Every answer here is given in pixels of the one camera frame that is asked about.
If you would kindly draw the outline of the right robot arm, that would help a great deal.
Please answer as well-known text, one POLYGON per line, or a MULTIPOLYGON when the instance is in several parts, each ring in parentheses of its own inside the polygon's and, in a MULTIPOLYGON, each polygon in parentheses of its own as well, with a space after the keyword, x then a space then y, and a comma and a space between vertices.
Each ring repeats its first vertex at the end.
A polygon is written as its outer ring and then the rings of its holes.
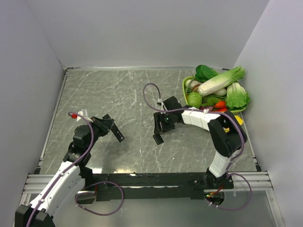
POLYGON ((247 141, 247 135, 233 113, 226 111, 221 114, 208 113, 190 106, 181 106, 171 96, 158 104, 163 110, 153 114, 153 138, 159 145, 164 142, 161 134, 175 129, 176 123, 197 126, 210 132, 216 153, 207 170, 207 183, 211 188, 218 188, 223 183, 232 160, 241 152, 247 141))

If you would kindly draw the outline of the black battery compartment cover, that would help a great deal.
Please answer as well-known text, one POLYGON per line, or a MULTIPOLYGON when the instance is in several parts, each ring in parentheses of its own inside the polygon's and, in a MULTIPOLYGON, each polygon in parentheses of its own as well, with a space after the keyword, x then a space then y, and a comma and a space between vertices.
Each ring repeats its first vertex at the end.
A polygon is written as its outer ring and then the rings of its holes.
POLYGON ((164 142, 163 139, 162 139, 162 137, 161 137, 161 135, 158 134, 158 133, 154 134, 152 137, 155 140, 155 142, 156 142, 157 145, 160 145, 160 144, 162 144, 164 142))

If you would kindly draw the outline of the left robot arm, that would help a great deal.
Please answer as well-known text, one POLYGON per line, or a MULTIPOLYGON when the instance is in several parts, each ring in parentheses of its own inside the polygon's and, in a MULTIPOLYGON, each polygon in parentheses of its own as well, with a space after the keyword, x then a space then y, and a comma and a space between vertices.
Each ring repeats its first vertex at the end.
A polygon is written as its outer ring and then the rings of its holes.
POLYGON ((67 199, 93 186, 92 170, 86 167, 90 151, 99 137, 115 130, 115 123, 108 114, 85 121, 87 124, 75 129, 63 162, 47 186, 28 205, 21 204, 16 210, 16 227, 53 227, 53 217, 67 199))

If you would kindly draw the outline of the black remote control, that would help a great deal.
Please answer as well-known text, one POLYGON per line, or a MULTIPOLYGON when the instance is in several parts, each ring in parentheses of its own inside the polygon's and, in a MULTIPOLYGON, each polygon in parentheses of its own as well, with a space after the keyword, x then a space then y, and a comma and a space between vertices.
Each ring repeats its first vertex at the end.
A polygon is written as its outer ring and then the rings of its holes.
POLYGON ((123 134, 121 133, 121 131, 117 127, 117 125, 115 123, 115 120, 112 119, 108 114, 104 115, 102 117, 102 119, 104 119, 104 120, 111 120, 112 121, 111 126, 110 126, 110 130, 115 135, 115 137, 118 139, 118 141, 122 142, 125 139, 125 137, 123 136, 123 134))

